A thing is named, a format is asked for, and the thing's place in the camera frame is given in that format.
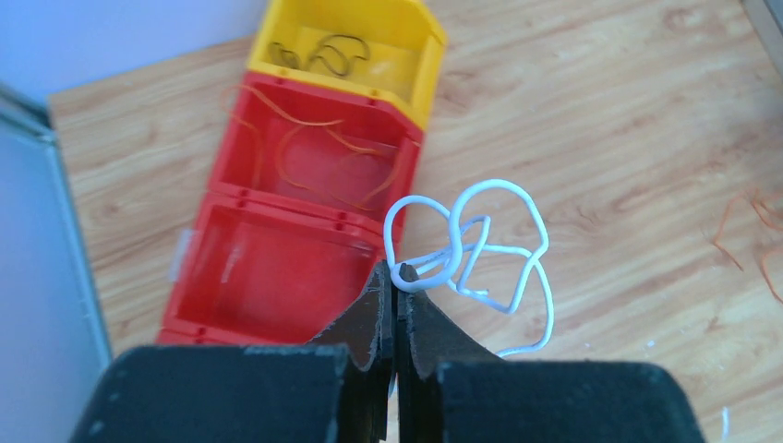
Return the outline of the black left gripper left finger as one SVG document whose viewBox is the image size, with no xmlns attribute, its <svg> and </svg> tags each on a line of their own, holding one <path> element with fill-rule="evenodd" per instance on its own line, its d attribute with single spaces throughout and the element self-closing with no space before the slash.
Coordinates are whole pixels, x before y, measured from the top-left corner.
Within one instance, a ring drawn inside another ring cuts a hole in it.
<svg viewBox="0 0 783 443">
<path fill-rule="evenodd" d="M 390 270 L 302 345 L 146 345 L 103 373 L 74 442 L 378 442 L 393 377 Z"/>
</svg>

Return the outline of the red plastic bin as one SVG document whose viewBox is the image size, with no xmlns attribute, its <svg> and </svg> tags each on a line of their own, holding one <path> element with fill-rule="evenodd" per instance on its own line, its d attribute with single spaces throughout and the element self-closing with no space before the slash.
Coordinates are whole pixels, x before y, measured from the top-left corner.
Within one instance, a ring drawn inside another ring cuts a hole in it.
<svg viewBox="0 0 783 443">
<path fill-rule="evenodd" d="M 387 102 L 248 71 L 208 182 L 212 193 L 380 232 L 407 194 L 424 132 Z"/>
<path fill-rule="evenodd" d="M 360 295 L 382 250 L 345 221 L 208 194 L 156 341 L 305 343 Z"/>
</svg>

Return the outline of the red plastic bin far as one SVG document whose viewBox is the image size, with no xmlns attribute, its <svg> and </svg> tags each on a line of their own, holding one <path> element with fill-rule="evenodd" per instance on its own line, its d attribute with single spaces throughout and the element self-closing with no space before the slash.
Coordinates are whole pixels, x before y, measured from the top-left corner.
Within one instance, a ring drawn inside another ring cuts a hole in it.
<svg viewBox="0 0 783 443">
<path fill-rule="evenodd" d="M 208 182 L 212 193 L 380 232 L 407 194 L 424 132 L 387 102 L 248 71 Z"/>
</svg>

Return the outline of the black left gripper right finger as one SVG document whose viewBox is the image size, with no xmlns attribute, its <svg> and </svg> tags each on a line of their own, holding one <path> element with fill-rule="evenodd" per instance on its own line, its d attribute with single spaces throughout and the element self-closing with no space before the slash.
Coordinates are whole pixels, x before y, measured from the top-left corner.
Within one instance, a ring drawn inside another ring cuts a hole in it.
<svg viewBox="0 0 783 443">
<path fill-rule="evenodd" d="M 643 362 L 508 361 L 423 291 L 396 294 L 403 442 L 700 442 L 687 395 Z"/>
</svg>

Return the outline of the yellow plastic bin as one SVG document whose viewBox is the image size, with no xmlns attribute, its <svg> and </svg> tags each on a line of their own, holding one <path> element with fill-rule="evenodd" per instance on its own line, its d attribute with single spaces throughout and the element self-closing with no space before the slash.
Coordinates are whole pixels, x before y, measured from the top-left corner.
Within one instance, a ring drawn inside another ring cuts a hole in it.
<svg viewBox="0 0 783 443">
<path fill-rule="evenodd" d="M 387 102 L 426 129 L 447 43 L 422 1 L 270 1 L 247 69 Z"/>
</svg>

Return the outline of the red plastic bin middle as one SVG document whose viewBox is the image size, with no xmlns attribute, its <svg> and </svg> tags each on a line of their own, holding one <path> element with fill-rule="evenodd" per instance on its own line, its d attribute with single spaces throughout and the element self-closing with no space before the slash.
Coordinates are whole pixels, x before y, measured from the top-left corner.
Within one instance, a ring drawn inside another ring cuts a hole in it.
<svg viewBox="0 0 783 443">
<path fill-rule="evenodd" d="M 156 341 L 305 343 L 360 295 L 382 250 L 345 221 L 208 194 Z"/>
</svg>

